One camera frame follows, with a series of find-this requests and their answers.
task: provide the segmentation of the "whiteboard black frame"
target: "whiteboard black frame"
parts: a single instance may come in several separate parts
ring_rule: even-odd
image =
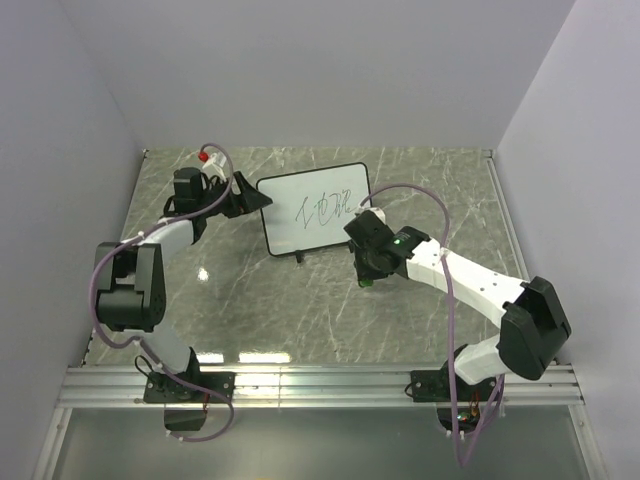
[[[283,173],[282,175],[272,175],[270,177],[264,177],[259,179],[256,182],[256,190],[260,191],[259,185],[260,182],[262,182],[263,180],[271,180],[274,178],[281,178],[281,177],[290,177],[293,175],[302,175],[304,173],[312,173],[312,172],[320,172],[322,170],[331,170],[334,168],[342,168],[342,167],[350,167],[352,165],[362,165],[364,167],[364,172],[365,172],[365,176],[367,177],[367,190],[369,191],[369,194],[371,194],[371,181],[369,180],[369,167],[367,167],[367,165],[364,162],[353,162],[353,163],[345,163],[342,165],[333,165],[331,167],[322,167],[322,168],[313,168],[311,170],[304,170],[302,172],[291,172],[291,173]],[[341,245],[347,245],[349,242],[339,242],[339,243],[332,243],[329,245],[323,245],[321,247],[313,247],[313,248],[306,248],[304,250],[294,250],[293,252],[288,252],[288,253],[272,253],[271,252],[271,247],[269,246],[269,235],[267,234],[267,226],[264,223],[264,213],[262,212],[262,209],[260,209],[260,218],[262,219],[262,230],[264,231],[264,239],[267,243],[267,252],[269,252],[269,255],[271,255],[272,257],[275,258],[281,258],[281,257],[289,257],[292,255],[296,255],[296,253],[300,252],[315,252],[317,250],[321,250],[323,248],[330,248],[330,247],[338,247]]]

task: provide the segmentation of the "white wall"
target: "white wall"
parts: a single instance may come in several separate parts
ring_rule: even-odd
[[[30,478],[90,323],[95,246],[117,239],[140,150],[62,7],[0,14],[0,478]]]
[[[568,353],[614,479],[638,478],[640,3],[578,0],[498,148],[528,266],[572,322]]]
[[[62,0],[146,147],[496,147],[574,0]]]

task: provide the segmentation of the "whiteboard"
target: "whiteboard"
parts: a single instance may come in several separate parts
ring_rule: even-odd
[[[364,163],[261,178],[256,188],[273,200],[261,213],[274,256],[346,243],[343,228],[370,193]]]

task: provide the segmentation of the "gray marble surface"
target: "gray marble surface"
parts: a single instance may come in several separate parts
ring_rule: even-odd
[[[487,159],[479,149],[238,148],[231,155],[249,181],[266,176],[364,162],[372,187],[413,182],[435,190],[452,218],[450,247],[488,268],[517,275]],[[145,160],[124,237],[155,223],[172,193],[172,172],[199,165],[196,150],[152,150]],[[438,238],[443,217],[428,197],[396,189],[380,194],[393,229],[411,225]],[[171,322],[204,361],[332,363],[442,362],[447,308],[435,289],[393,276],[358,287],[352,256],[334,247],[305,256],[267,252],[258,213],[209,220],[202,239],[177,254],[166,270]],[[457,305],[456,344],[497,330]],[[131,364],[134,347],[109,350],[92,342],[88,364]]]

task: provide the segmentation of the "gray wall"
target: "gray wall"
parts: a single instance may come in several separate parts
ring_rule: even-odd
[[[0,478],[29,478],[86,346],[95,245],[120,233],[136,148],[62,7],[0,15]]]
[[[62,0],[146,147],[496,147],[574,0]]]
[[[640,3],[578,0],[500,147],[532,273],[552,279],[614,479],[638,478]]]

